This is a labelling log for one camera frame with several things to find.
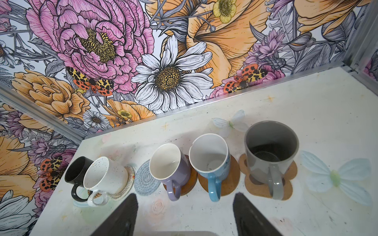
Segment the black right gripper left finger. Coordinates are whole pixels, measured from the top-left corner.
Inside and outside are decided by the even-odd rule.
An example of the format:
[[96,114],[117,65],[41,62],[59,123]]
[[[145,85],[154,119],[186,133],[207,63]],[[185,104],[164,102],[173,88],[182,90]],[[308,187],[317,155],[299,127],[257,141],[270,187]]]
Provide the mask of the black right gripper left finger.
[[132,236],[137,212],[137,196],[132,193],[127,196],[91,236]]

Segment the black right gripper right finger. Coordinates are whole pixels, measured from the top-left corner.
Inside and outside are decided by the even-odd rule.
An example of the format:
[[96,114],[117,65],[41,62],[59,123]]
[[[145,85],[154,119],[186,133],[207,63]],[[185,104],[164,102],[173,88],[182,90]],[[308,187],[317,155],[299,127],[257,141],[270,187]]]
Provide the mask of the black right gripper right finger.
[[239,236],[282,236],[243,193],[235,195],[233,213]]

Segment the cork paw print coaster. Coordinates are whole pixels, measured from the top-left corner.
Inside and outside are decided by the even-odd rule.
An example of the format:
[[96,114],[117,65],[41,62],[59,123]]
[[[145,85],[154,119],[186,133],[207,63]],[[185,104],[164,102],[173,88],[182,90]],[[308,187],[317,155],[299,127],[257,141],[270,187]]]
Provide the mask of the cork paw print coaster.
[[[245,176],[246,190],[254,196],[272,199],[272,196],[270,195],[270,192],[269,192],[268,185],[258,182],[249,174],[246,158],[247,156],[245,153],[239,157],[240,170],[243,174],[246,175]],[[291,180],[293,180],[296,176],[297,176],[297,165],[293,161],[283,178],[283,189],[284,189],[283,201],[288,200],[292,196],[293,187],[291,184]]]

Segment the plain brown wooden coaster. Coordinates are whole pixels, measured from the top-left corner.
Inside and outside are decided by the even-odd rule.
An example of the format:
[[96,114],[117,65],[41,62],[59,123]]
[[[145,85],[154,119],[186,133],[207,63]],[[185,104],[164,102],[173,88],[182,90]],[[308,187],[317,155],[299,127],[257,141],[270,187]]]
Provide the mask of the plain brown wooden coaster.
[[236,159],[230,155],[211,154],[193,165],[199,174],[201,186],[213,202],[231,194],[240,181],[240,169]]

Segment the grey-blue braided rope coaster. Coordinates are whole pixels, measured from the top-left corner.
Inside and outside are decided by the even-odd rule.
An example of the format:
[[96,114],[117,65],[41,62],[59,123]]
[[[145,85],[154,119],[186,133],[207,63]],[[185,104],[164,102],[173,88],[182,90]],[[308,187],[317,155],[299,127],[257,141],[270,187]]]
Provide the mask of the grey-blue braided rope coaster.
[[156,180],[150,173],[150,160],[144,162],[135,174],[134,187],[137,194],[149,196],[160,186],[161,182]]

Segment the black mug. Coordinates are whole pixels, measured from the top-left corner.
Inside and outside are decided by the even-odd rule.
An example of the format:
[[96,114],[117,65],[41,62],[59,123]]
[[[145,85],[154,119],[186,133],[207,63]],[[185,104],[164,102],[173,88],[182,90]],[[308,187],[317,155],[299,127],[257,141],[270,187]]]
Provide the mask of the black mug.
[[80,198],[77,194],[77,189],[78,187],[84,187],[84,177],[92,163],[92,160],[81,156],[69,165],[65,173],[65,182],[73,185],[71,196],[78,202],[86,202],[88,200],[88,198]]

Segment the scratched dark brown wooden coaster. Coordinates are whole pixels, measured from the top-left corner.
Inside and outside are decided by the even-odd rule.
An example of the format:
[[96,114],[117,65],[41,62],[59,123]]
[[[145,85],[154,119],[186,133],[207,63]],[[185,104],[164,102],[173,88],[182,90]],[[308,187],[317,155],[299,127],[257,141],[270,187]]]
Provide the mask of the scratched dark brown wooden coaster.
[[188,194],[197,182],[197,171],[192,167],[189,158],[181,153],[175,172],[161,181],[171,201],[178,201]]

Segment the white mug purple handle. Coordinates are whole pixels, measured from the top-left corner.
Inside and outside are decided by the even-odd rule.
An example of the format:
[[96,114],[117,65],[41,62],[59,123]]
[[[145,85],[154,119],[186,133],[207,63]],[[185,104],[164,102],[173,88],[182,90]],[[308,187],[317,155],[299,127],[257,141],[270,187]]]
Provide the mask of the white mug purple handle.
[[152,155],[149,164],[153,178],[166,186],[171,201],[179,200],[182,187],[191,176],[191,168],[185,155],[172,143],[160,146]]

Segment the grey mug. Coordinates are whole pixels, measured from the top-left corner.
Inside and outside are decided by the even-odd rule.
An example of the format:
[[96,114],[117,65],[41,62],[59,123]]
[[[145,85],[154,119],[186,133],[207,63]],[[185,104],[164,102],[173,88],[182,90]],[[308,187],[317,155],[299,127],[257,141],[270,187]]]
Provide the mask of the grey mug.
[[261,121],[248,128],[244,145],[249,174],[268,185],[274,200],[282,200],[284,175],[299,150],[296,133],[286,124]]

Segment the white mug blue handle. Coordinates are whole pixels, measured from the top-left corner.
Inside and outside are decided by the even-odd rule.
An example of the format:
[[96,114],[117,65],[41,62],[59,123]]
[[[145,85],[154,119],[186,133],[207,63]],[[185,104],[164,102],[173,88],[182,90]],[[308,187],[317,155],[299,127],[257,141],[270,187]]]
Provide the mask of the white mug blue handle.
[[189,159],[194,169],[208,181],[210,200],[221,198],[221,184],[230,171],[230,151],[223,137],[214,133],[196,138],[189,150]]

